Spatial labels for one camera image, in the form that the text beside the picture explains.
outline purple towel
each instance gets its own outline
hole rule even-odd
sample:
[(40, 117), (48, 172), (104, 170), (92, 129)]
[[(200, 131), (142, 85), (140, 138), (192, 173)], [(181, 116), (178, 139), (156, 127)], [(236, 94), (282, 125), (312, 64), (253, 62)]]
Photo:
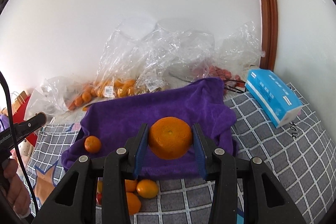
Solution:
[(0, 114), (0, 132), (9, 128), (9, 119), (5, 114)]
[[(205, 136), (233, 154), (230, 127), (236, 122), (236, 115), (223, 103), (223, 88), (219, 78), (206, 78), (180, 89), (95, 103), (81, 121), (84, 137), (62, 154), (62, 165), (68, 170), (81, 155), (106, 156), (135, 136), (143, 122), (152, 126), (157, 120), (170, 116), (190, 126), (199, 123)], [(97, 154), (84, 149), (88, 135), (101, 140), (102, 147)], [(198, 176), (193, 148), (177, 160), (159, 159), (148, 148), (140, 176), (153, 180)]]

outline black cable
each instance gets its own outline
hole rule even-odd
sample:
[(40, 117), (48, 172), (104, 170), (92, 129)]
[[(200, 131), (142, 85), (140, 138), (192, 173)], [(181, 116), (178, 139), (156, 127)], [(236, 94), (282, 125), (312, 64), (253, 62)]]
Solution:
[(13, 139), (13, 144), (14, 144), (14, 148), (15, 148), (15, 152), (16, 152), (16, 156), (17, 159), (19, 161), (20, 167), (22, 169), (23, 175), (26, 179), (26, 182), (28, 184), (28, 188), (31, 194), (31, 197), (33, 198), (33, 202), (34, 202), (34, 206), (35, 206), (35, 214), (38, 213), (39, 211), (39, 207), (37, 205), (37, 200), (36, 200), (36, 196), (33, 190), (33, 187), (30, 183), (30, 180), (28, 178), (28, 174), (26, 172), (26, 168), (23, 164), (21, 155), (20, 155), (20, 151), (19, 151), (19, 147), (17, 144), (17, 139), (16, 139), (16, 134), (15, 134), (15, 128), (14, 128), (14, 122), (13, 122), (13, 112), (12, 112), (12, 104), (11, 104), (11, 94), (9, 92), (9, 87), (8, 84), (5, 80), (5, 77), (3, 77), (1, 71), (0, 71), (0, 84), (5, 92), (5, 97), (6, 97), (6, 103), (7, 103), (7, 112), (8, 112), (8, 119), (9, 119), (9, 128), (10, 128), (10, 133), (12, 135), (12, 139)]

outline blue gripper pad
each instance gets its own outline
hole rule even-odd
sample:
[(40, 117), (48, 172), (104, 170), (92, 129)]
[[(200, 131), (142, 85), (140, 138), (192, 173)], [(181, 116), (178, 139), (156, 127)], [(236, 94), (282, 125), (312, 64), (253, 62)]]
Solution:
[(192, 126), (192, 132), (194, 137), (193, 147), (195, 150), (195, 159), (198, 166), (198, 173), (204, 180), (206, 180), (207, 170), (205, 168), (205, 154), (201, 145), (200, 138), (197, 134), (197, 130), (195, 129), (195, 126)]
[(134, 163), (134, 171), (133, 171), (133, 177), (136, 179), (141, 171), (143, 161), (145, 158), (145, 154), (147, 151), (147, 145), (148, 145), (148, 133), (149, 133), (149, 128), (148, 125), (145, 128), (145, 131), (142, 135), (142, 139), (140, 141), (138, 150), (135, 154), (135, 163)]

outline metal screw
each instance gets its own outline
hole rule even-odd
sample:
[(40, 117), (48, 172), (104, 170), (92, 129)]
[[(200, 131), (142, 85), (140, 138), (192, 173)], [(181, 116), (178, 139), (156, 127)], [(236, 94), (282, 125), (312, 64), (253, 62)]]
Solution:
[(216, 149), (215, 149), (215, 153), (216, 153), (217, 155), (223, 155), (223, 154), (225, 153), (225, 151), (224, 151), (223, 149), (221, 149), (221, 148), (216, 148)]
[(254, 157), (252, 159), (252, 161), (255, 163), (255, 164), (261, 164), (263, 161), (261, 160), (261, 158), (258, 158), (258, 157)]
[(85, 155), (79, 157), (79, 162), (86, 162), (89, 158)]
[(122, 155), (122, 154), (125, 154), (125, 153), (126, 153), (126, 149), (125, 148), (121, 147), (121, 148), (117, 149), (117, 154)]

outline white wall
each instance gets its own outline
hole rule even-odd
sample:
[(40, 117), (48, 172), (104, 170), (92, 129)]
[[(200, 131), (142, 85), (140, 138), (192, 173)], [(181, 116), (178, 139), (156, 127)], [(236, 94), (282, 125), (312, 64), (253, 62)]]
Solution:
[(278, 0), (274, 72), (312, 104), (336, 141), (336, 7), (332, 0)]
[(107, 37), (133, 16), (216, 39), (249, 20), (261, 25), (259, 0), (9, 0), (0, 15), (0, 68), (11, 91), (57, 75), (93, 79)]

